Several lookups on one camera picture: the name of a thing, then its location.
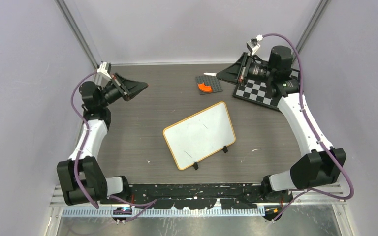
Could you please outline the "yellow framed whiteboard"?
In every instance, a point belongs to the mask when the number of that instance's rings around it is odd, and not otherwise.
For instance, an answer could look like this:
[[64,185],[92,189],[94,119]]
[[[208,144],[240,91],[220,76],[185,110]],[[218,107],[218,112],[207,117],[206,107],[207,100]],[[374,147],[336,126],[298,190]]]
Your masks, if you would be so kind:
[[164,128],[162,134],[181,171],[236,141],[227,104],[223,101]]

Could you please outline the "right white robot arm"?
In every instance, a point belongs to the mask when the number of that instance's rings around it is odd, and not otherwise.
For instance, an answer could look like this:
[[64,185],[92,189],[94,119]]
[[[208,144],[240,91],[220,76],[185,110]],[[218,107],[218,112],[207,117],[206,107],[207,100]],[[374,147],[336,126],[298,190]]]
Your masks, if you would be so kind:
[[277,101],[300,148],[301,158],[292,167],[278,174],[265,176],[261,195],[275,201],[281,192],[310,189],[333,184],[338,180],[347,158],[342,148],[335,148],[307,111],[300,79],[293,77],[292,51],[286,46],[274,46],[268,61],[257,55],[242,53],[228,68],[216,74],[217,79],[244,87],[244,94],[257,95],[253,84],[266,89],[265,97]]

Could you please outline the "red whiteboard marker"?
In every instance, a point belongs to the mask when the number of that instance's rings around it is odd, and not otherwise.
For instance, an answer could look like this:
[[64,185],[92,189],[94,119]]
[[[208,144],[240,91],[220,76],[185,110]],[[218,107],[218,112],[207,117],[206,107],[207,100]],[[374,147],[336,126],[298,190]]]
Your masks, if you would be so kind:
[[212,73],[212,72],[204,72],[203,74],[207,76],[216,76],[216,73]]

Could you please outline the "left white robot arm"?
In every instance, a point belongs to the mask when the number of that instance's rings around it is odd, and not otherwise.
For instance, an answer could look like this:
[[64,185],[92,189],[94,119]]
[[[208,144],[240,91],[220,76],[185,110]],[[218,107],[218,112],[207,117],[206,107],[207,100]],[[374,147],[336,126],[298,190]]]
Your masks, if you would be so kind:
[[101,144],[111,124],[108,106],[118,99],[130,101],[148,84],[128,80],[115,73],[108,75],[108,82],[102,87],[88,79],[96,74],[87,75],[72,92],[71,98],[79,92],[82,99],[82,112],[71,102],[74,112],[82,121],[82,133],[73,153],[57,164],[56,171],[67,205],[90,203],[98,209],[98,203],[110,196],[120,204],[127,203],[131,198],[126,178],[105,177],[97,162]]

